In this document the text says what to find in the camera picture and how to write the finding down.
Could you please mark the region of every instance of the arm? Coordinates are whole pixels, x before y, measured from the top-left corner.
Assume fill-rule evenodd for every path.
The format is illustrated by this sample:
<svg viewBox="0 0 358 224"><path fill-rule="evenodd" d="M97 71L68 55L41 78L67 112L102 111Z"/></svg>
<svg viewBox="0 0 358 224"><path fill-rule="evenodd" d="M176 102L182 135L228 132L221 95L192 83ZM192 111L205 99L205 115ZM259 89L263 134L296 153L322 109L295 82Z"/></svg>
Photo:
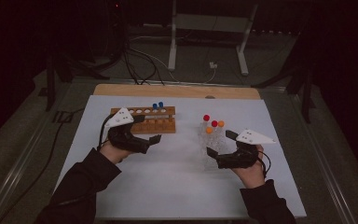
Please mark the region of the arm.
<svg viewBox="0 0 358 224"><path fill-rule="evenodd" d="M246 189L241 189L248 214L260 224L293 224L296 220L286 206L286 200L279 198L273 180L264 179L261 163L258 161L247 169L235 168L232 171L240 178Z"/></svg>
<svg viewBox="0 0 358 224"><path fill-rule="evenodd" d="M96 193L106 189L120 174L115 164L130 154L109 142L103 144L100 152L92 149L85 160L66 173L35 223L93 223Z"/></svg>

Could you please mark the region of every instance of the person's right hand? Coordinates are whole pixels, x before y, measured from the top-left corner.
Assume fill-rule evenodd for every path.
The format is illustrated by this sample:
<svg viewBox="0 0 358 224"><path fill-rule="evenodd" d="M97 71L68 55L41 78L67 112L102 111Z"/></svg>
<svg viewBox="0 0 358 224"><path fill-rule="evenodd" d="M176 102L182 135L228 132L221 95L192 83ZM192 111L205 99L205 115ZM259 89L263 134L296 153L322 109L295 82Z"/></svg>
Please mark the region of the person's right hand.
<svg viewBox="0 0 358 224"><path fill-rule="evenodd" d="M263 151L264 148L257 145L258 151ZM258 158L263 159L263 153L258 153ZM263 166L260 161L257 161L253 166L244 168L231 169L242 181L247 189L254 189L266 183L263 174Z"/></svg>

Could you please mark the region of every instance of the wooden board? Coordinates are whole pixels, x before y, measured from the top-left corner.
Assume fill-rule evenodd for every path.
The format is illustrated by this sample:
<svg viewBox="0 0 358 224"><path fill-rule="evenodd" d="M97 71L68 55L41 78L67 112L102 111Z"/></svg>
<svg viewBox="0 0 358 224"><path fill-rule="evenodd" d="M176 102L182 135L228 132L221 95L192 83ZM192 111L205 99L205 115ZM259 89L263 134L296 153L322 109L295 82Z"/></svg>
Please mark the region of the wooden board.
<svg viewBox="0 0 358 224"><path fill-rule="evenodd" d="M120 108L112 108L111 114L116 114ZM135 123L132 133L175 133L175 107L164 106L165 110L153 110L153 107L127 107L133 116L145 115L144 122Z"/></svg>

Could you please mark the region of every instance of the white triangular tracker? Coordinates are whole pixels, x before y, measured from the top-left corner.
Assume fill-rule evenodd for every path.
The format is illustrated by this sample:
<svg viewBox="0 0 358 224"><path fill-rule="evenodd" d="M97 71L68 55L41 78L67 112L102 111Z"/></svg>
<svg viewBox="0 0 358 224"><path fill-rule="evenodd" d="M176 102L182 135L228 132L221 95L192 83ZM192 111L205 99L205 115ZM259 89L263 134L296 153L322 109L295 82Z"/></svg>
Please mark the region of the white triangular tracker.
<svg viewBox="0 0 358 224"><path fill-rule="evenodd" d="M105 123L105 127L113 128L128 123L133 123L133 117L127 108L121 107L120 110Z"/></svg>
<svg viewBox="0 0 358 224"><path fill-rule="evenodd" d="M276 141L272 138L269 138L261 133L257 133L250 129L245 129L243 132L237 136L237 141L247 143L250 145L260 145L260 144L272 144Z"/></svg>

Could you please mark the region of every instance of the black sleeve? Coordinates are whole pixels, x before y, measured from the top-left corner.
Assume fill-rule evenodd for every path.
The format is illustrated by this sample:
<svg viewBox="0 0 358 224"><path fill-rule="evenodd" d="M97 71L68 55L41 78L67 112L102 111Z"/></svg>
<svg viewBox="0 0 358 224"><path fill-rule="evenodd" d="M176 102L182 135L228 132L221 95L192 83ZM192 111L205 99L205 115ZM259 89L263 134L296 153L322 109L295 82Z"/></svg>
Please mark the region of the black sleeve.
<svg viewBox="0 0 358 224"><path fill-rule="evenodd" d="M93 223L96 193L106 189L120 170L104 155L92 149L82 162L64 176L50 203L35 223Z"/></svg>
<svg viewBox="0 0 358 224"><path fill-rule="evenodd" d="M274 181L255 189L241 189L248 214L260 224L292 224L296 223L293 214L286 206L286 200L279 198L274 187Z"/></svg>

